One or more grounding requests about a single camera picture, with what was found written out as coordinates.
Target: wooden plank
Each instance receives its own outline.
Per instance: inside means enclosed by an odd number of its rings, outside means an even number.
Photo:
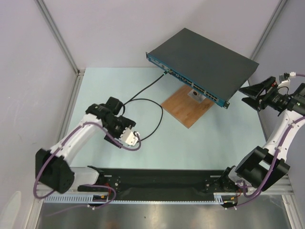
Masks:
[[[168,113],[187,128],[190,128],[214,104],[210,99],[204,99],[198,103],[188,96],[191,90],[191,87],[184,85],[161,104]]]

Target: light blue table surface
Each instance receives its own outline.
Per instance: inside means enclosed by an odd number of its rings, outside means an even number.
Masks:
[[[126,102],[163,73],[158,68],[87,68],[71,118],[72,130],[93,103],[105,103],[110,96]],[[162,103],[183,84],[171,75],[140,94]],[[131,152],[106,142],[100,131],[81,149],[73,167],[226,169],[237,165],[256,146],[265,143],[257,112],[237,92],[226,110],[214,105],[190,129],[164,111],[159,129]],[[148,101],[126,105],[125,117],[134,120],[141,137],[155,129],[160,107]]]

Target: white wall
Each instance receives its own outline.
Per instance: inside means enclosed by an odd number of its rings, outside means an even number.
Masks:
[[[153,66],[186,27],[249,57],[279,0],[45,0],[79,68]]]
[[[305,74],[305,1],[290,0],[274,25],[268,39],[259,52],[256,61],[260,63],[251,78],[251,82],[260,81],[273,75],[277,77],[285,72]],[[289,93],[305,83],[305,78],[291,81]],[[265,130],[269,136],[275,126],[278,112],[267,108],[261,111]],[[289,177],[305,215],[305,128],[301,129],[293,140],[287,155],[287,163],[291,166]]]
[[[75,75],[33,0],[0,1],[0,31],[0,212],[21,191],[20,229],[35,153],[56,142]]]

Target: blue front panel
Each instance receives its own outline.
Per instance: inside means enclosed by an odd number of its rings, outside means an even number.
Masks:
[[[199,93],[203,94],[205,97],[207,97],[208,99],[212,100],[214,103],[216,103],[220,107],[223,107],[225,105],[225,100],[217,97],[217,95],[211,93],[210,91],[207,91],[205,88],[196,85],[195,82],[191,81],[188,77],[180,74],[175,69],[170,68],[169,66],[167,66],[163,62],[161,62],[161,61],[157,60],[156,58],[152,57],[150,54],[146,53],[146,58],[150,62],[152,62],[153,64],[158,66],[159,68],[167,71],[169,74],[171,74],[172,76],[174,76],[177,79],[179,79],[181,82],[187,84],[188,86],[192,87],[194,90],[196,90]]]

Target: shiny floor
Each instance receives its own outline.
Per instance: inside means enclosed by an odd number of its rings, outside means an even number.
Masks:
[[[111,204],[92,211],[44,204],[36,229],[290,229],[281,196],[260,196],[238,210],[219,205]]]

